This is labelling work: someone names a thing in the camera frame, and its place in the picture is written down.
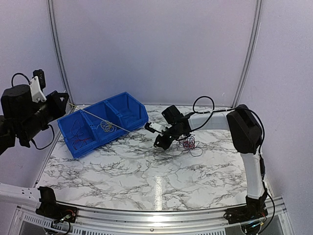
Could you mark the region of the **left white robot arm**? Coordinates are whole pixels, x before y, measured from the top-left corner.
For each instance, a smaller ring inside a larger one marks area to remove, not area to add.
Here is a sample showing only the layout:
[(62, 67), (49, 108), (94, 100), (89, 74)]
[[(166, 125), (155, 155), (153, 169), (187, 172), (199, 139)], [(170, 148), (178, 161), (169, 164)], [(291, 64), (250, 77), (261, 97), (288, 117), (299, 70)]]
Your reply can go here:
[[(34, 137), (41, 131), (51, 129), (51, 122), (66, 114), (68, 93), (53, 91), (45, 97), (33, 94), (30, 85), (20, 84), (4, 90), (0, 103), (3, 114), (0, 117), (0, 152), (14, 147), (15, 142), (29, 148), (35, 144)], [(54, 190), (39, 187), (36, 191), (10, 184), (0, 185), (0, 194), (8, 199), (21, 201), (26, 205), (42, 205), (50, 217), (57, 218), (62, 207), (56, 202)]]

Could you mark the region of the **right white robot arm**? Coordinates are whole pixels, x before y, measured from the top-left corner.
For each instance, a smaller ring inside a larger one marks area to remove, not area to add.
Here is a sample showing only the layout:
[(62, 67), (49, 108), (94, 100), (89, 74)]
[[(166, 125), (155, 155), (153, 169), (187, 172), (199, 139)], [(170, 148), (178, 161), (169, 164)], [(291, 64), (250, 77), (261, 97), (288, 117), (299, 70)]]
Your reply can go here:
[(208, 112), (192, 111), (183, 115), (175, 105), (162, 112), (168, 126), (147, 122), (145, 129), (158, 136), (154, 146), (168, 149), (173, 141), (189, 136), (199, 130), (228, 130), (232, 143), (240, 153), (247, 179), (247, 200), (259, 200), (266, 196), (264, 183), (265, 165), (261, 155), (264, 141), (264, 127), (257, 121), (256, 114), (246, 105), (229, 110)]

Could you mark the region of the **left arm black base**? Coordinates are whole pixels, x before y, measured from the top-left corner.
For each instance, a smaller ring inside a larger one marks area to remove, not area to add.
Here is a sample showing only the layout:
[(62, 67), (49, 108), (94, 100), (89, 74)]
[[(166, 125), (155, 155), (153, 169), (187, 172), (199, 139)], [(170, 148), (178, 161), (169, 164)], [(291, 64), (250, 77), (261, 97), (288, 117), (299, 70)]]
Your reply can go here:
[(49, 187), (39, 187), (40, 192), (39, 208), (35, 213), (61, 222), (64, 219), (67, 222), (74, 223), (76, 221), (77, 208), (72, 206), (61, 205), (57, 203), (54, 190)]

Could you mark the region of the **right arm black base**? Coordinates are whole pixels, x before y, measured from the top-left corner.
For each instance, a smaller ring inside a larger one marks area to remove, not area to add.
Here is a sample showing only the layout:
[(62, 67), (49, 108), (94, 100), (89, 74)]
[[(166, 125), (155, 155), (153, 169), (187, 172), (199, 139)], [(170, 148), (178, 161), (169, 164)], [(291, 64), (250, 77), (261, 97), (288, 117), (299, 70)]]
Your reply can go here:
[(268, 196), (267, 190), (259, 199), (252, 199), (246, 196), (246, 204), (225, 210), (224, 219), (229, 224), (242, 223), (255, 220), (268, 215), (265, 200)]

